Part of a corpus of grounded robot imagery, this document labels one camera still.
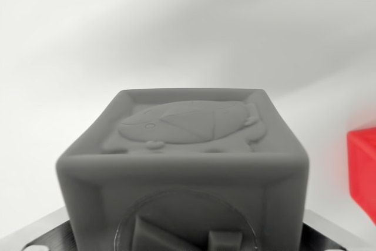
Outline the gripper right finger with black rubber pad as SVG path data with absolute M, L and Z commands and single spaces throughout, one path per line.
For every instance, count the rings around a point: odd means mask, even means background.
M 299 250 L 375 250 L 375 246 L 306 209 Z

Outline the gripper left finger with black rubber pad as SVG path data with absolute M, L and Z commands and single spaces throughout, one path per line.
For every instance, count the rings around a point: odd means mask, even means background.
M 43 245 L 49 250 L 77 249 L 66 207 L 1 239 L 1 250 L 24 250 L 31 245 Z

